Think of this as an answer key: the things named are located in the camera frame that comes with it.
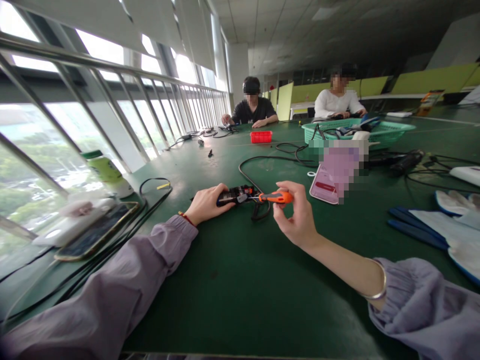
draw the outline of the chair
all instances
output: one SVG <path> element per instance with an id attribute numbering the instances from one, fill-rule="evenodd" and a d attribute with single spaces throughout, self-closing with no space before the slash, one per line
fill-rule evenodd
<path id="1" fill-rule="evenodd" d="M 313 119 L 315 117 L 315 108 L 314 107 L 307 107 L 306 113 L 308 114 L 309 119 Z"/>

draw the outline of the black t-shirt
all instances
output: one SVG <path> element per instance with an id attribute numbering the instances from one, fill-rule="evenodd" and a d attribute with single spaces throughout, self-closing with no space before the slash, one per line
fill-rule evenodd
<path id="1" fill-rule="evenodd" d="M 259 97 L 258 106 L 253 113 L 250 110 L 247 100 L 243 100 L 235 106 L 231 119 L 235 124 L 252 124 L 257 120 L 263 120 L 276 114 L 277 113 L 270 100 L 264 97 Z"/>

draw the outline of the red plastic box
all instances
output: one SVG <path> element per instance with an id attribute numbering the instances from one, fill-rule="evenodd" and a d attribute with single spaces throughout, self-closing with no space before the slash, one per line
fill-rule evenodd
<path id="1" fill-rule="evenodd" d="M 250 133 L 250 139 L 252 144 L 271 143 L 272 131 L 252 131 Z"/>

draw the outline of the woman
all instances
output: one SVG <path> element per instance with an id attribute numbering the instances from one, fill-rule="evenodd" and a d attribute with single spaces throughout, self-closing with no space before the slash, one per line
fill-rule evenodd
<path id="1" fill-rule="evenodd" d="M 425 260 L 373 260 L 329 241 L 315 228 L 305 187 L 291 181 L 277 185 L 293 196 L 290 218 L 285 205 L 273 204 L 280 230 L 366 298 L 370 319 L 382 333 L 417 350 L 422 359 L 479 358 L 479 294 L 446 281 Z M 130 239 L 90 276 L 79 296 L 14 328 L 3 339 L 9 359 L 118 359 L 125 339 L 189 250 L 197 225 L 234 206 L 217 207 L 226 190 L 219 184 L 197 192 L 185 214 L 157 224 L 149 236 Z"/>
<path id="2" fill-rule="evenodd" d="M 355 79 L 355 75 L 355 65 L 348 63 L 340 65 L 332 72 L 330 89 L 322 90 L 315 100 L 316 118 L 347 119 L 351 114 L 362 117 L 367 113 L 365 107 L 359 102 L 357 93 L 354 90 L 347 90 L 347 85 Z"/>

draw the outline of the table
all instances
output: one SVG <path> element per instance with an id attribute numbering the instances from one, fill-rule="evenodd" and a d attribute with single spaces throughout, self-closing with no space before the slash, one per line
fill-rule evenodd
<path id="1" fill-rule="evenodd" d="M 423 99 L 426 94 L 381 94 L 372 96 L 362 96 L 361 100 L 388 100 L 388 99 Z M 296 102 L 290 105 L 290 120 L 293 120 L 295 114 L 306 114 L 307 108 L 314 108 L 315 101 Z"/>
<path id="2" fill-rule="evenodd" d="M 392 120 L 417 126 L 392 150 L 421 148 L 473 161 L 480 156 L 476 152 L 478 112 L 471 117 L 472 124 L 424 118 Z M 250 144 L 251 127 L 242 125 L 239 130 L 225 138 L 205 138 L 204 147 L 196 141 L 178 145 L 129 178 L 136 189 L 152 177 L 166 177 L 173 186 L 173 192 L 140 232 L 147 233 L 155 223 L 187 209 L 199 189 L 219 182 L 231 187 L 247 183 L 238 171 L 241 161 L 258 155 L 278 155 L 278 142 L 303 144 L 303 130 L 295 122 L 262 129 L 273 131 L 272 144 Z M 208 158 L 210 149 L 213 156 Z M 267 192 L 275 190 L 279 180 L 292 180 L 307 188 L 312 181 L 307 176 L 310 169 L 285 160 L 252 160 L 243 170 Z M 447 280 L 478 291 L 445 253 L 387 225 L 387 211 L 393 206 L 436 209 L 433 190 L 416 183 L 406 187 L 402 178 L 388 178 L 383 170 L 376 169 L 370 172 L 363 189 L 352 191 L 344 205 L 308 198 L 317 230 L 330 240 L 365 257 L 425 259 Z M 154 190 L 148 193 L 152 201 L 160 196 Z M 126 340 L 124 351 L 270 358 L 417 358 L 414 351 L 381 334 L 368 317 L 366 301 L 292 245 L 271 216 L 251 222 L 252 210 L 251 204 L 244 204 L 198 227 L 199 235 L 189 252 Z M 5 307 L 29 285 L 25 279 L 51 261 L 48 257 L 41 260 L 0 285 L 0 296 L 7 299 Z M 65 264 L 54 269 L 23 305 L 48 292 L 77 266 Z M 19 286 L 22 278 L 25 283 Z"/>

